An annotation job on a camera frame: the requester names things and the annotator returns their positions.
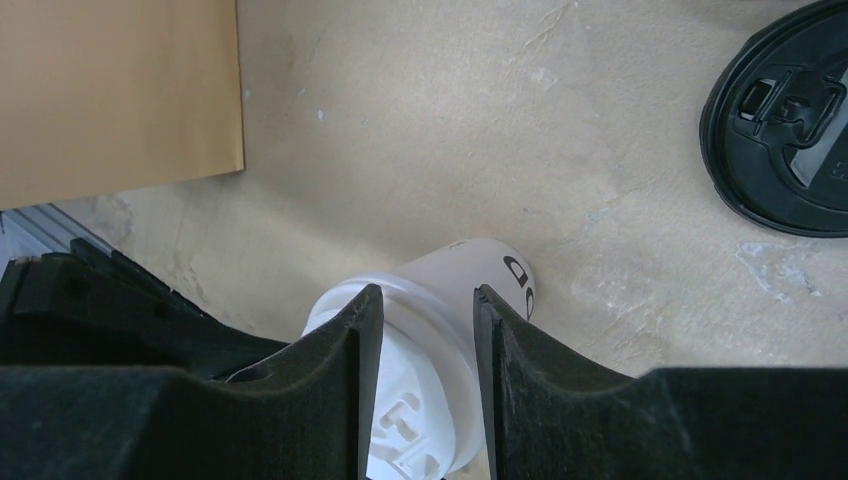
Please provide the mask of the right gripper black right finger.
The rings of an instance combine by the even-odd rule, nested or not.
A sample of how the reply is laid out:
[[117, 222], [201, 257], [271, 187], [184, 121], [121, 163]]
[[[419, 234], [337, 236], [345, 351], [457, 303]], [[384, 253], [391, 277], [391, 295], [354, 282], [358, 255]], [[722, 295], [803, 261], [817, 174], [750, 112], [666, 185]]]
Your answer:
[[474, 292], [495, 479], [843, 479], [843, 368], [671, 367], [631, 378]]

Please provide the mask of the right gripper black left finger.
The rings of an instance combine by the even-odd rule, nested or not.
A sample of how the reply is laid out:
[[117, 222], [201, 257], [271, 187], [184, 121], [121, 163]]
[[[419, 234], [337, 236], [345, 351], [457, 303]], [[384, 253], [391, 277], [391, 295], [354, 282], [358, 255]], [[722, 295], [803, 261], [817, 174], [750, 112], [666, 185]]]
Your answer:
[[171, 367], [1, 372], [5, 479], [362, 479], [383, 296], [227, 382]]

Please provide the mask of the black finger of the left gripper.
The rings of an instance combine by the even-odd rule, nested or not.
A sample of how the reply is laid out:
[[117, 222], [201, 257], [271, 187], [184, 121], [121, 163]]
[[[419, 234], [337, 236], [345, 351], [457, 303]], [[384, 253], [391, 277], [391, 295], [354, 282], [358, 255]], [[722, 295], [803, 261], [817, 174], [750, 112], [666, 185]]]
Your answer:
[[176, 367], [223, 381], [284, 346], [219, 322], [82, 239], [68, 253], [10, 261], [1, 280], [3, 366]]

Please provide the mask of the white paper coffee cup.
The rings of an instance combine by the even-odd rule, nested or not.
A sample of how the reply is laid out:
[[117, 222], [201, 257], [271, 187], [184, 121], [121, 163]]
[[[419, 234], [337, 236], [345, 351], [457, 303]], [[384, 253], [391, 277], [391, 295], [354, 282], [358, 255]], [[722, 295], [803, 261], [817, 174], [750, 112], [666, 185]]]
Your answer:
[[474, 290], [491, 287], [524, 320], [530, 320], [536, 281], [529, 262], [511, 246], [491, 238], [455, 242], [392, 271], [441, 299], [457, 316], [463, 335], [473, 337]]

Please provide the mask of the brown kraft paper bag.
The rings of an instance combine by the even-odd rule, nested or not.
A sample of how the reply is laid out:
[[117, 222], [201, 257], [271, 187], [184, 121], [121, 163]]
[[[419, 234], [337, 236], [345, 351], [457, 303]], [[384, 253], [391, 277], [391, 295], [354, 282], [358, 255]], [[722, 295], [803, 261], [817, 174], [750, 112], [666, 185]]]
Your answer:
[[233, 1], [5, 1], [1, 206], [241, 171]]

